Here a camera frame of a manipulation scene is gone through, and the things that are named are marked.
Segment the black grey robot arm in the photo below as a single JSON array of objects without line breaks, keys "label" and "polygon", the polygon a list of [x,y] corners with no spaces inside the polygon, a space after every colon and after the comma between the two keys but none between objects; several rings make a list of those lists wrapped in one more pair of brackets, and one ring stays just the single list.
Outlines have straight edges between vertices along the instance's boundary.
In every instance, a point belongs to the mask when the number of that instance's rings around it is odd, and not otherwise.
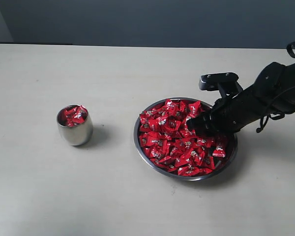
[{"label": "black grey robot arm", "polygon": [[[295,59],[295,42],[286,49]],[[240,86],[238,75],[233,72],[203,75],[199,88],[217,90],[221,97],[211,109],[189,119],[188,130],[197,135],[233,134],[258,120],[260,133],[269,119],[279,120],[295,112],[295,63],[286,66],[272,62],[246,89]]]}]

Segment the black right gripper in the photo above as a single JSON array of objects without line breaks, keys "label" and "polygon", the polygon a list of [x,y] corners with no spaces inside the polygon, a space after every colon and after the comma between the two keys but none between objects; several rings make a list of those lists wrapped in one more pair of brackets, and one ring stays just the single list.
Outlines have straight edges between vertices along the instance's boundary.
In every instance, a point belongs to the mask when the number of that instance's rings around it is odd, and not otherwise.
[{"label": "black right gripper", "polygon": [[189,119],[186,125],[196,133],[237,133],[262,114],[263,102],[251,94],[239,94],[218,103],[208,114]]}]

